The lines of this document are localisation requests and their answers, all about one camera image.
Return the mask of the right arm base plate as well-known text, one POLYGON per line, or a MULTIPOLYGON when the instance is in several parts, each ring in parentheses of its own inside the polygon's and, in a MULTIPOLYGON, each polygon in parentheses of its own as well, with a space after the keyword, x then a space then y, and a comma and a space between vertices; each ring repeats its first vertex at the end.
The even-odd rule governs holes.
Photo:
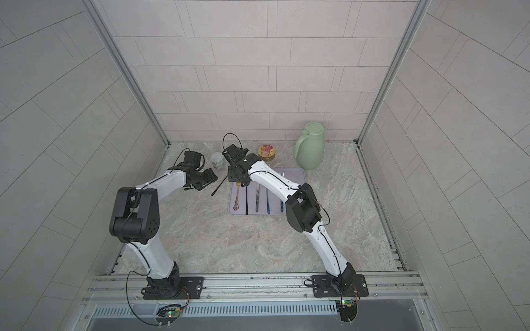
POLYGON ((305 284, 313 289, 317 298, 324 297, 368 297, 369 290, 363 274, 356 274, 350 281, 342 281, 329 274, 315 274, 305 284))

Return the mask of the gold ornate fork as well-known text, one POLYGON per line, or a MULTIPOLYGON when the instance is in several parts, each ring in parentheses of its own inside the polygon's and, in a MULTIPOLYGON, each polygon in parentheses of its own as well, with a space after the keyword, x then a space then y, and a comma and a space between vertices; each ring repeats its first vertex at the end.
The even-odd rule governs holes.
POLYGON ((240 192, 241 183, 237 182, 236 186, 237 186, 237 190, 236 190, 235 201, 234 201, 234 204, 233 204, 234 211, 237 211, 240 208, 240 205, 239 205, 239 192, 240 192))

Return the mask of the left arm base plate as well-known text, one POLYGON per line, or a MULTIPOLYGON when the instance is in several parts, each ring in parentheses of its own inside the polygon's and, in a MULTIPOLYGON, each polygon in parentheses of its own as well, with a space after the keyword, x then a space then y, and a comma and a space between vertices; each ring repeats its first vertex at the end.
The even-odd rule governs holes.
POLYGON ((141 293, 146 300, 199 299, 204 277, 178 277, 176 279, 147 278, 148 285, 141 293))

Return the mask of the iridescent rainbow spoon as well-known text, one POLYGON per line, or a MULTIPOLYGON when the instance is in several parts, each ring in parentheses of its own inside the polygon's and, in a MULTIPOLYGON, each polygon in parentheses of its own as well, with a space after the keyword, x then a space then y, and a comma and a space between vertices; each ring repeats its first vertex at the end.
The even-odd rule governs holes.
POLYGON ((270 201, 269 201, 269 190, 268 189, 266 189, 266 211, 267 211, 268 215, 271 214, 271 207, 270 207, 270 201))

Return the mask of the silver fork marbled handle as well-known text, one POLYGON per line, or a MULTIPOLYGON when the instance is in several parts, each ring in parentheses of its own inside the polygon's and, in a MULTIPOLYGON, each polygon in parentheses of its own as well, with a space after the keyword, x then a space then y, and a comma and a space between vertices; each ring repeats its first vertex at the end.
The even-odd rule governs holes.
POLYGON ((256 191, 255 191, 255 212, 258 214, 259 212, 259 200, 260 200, 260 184, 256 184, 256 191))

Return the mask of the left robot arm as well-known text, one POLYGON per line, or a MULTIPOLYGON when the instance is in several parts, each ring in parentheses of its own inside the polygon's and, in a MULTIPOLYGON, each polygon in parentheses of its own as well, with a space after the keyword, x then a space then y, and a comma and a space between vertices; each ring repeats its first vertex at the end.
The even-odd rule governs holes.
POLYGON ((148 285, 142 290, 145 299, 164 299, 183 291, 179 268, 166 253, 158 231, 159 202, 172 192, 203 190, 218 180, 212 169, 204 169, 204 155, 184 149, 184 160, 163 175, 135 187, 118 190, 109 232, 137 255, 146 269, 148 285))

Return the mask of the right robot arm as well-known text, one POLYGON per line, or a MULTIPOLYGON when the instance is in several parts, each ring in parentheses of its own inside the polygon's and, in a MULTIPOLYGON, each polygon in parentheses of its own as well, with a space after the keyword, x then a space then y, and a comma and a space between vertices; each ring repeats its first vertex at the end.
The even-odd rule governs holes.
POLYGON ((259 183, 275 194, 284 203, 288 223, 309 239, 324 262, 331 277, 329 287, 338 295, 348 291, 356 272, 328 235, 327 225, 322 222, 322 207, 312 187, 308 183, 289 181, 246 148, 231 144, 222 154, 229 163, 228 181, 242 186, 259 183))

